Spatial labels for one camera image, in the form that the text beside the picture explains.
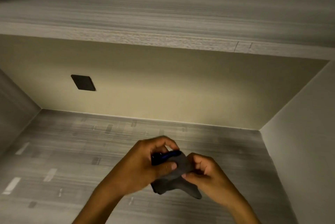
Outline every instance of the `wall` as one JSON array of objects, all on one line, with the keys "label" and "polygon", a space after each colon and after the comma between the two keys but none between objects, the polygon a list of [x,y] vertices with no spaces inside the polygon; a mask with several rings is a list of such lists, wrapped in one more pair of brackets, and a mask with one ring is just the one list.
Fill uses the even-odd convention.
[{"label": "wall", "polygon": [[335,62],[262,129],[300,224],[335,220]]},{"label": "wall", "polygon": [[0,155],[40,111],[0,70]]},{"label": "wall", "polygon": [[[260,129],[327,61],[0,35],[0,68],[45,109]],[[88,75],[96,92],[70,75]]]}]

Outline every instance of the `black fabric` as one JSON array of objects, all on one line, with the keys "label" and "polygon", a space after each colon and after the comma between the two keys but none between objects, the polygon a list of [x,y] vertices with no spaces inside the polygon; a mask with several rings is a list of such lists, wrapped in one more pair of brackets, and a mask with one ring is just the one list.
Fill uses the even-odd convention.
[{"label": "black fabric", "polygon": [[182,174],[193,171],[193,167],[185,154],[181,153],[179,156],[170,157],[166,161],[176,162],[177,168],[168,175],[165,175],[151,183],[153,191],[162,195],[169,190],[181,189],[190,196],[196,199],[201,199],[202,195],[199,192],[198,187],[181,177]]}]

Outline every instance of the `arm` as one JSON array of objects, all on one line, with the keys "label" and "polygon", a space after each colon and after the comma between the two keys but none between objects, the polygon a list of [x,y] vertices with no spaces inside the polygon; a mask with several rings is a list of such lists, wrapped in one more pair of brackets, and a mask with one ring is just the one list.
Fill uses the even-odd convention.
[{"label": "arm", "polygon": [[249,203],[212,158],[191,153],[188,159],[197,173],[184,174],[184,179],[226,207],[237,224],[260,224]]},{"label": "arm", "polygon": [[179,150],[168,137],[138,141],[95,188],[73,224],[104,224],[123,196],[145,188],[157,178],[177,168],[176,163],[151,165],[153,152],[166,153],[166,146]]}]

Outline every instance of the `shelf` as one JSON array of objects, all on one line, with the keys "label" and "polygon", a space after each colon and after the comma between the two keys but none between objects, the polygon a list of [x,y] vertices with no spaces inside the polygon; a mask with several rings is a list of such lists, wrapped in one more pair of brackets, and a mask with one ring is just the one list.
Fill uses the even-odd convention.
[{"label": "shelf", "polygon": [[335,59],[329,0],[3,0],[0,34]]}]

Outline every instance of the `floor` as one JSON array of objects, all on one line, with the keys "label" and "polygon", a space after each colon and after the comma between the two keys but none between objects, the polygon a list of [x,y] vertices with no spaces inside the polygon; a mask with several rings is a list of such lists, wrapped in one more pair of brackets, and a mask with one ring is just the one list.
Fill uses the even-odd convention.
[{"label": "floor", "polygon": [[[212,156],[262,223],[296,223],[258,131],[42,110],[0,158],[2,224],[71,223],[96,185],[139,139],[167,135]],[[233,223],[206,196],[151,187],[124,197],[108,223]]]}]

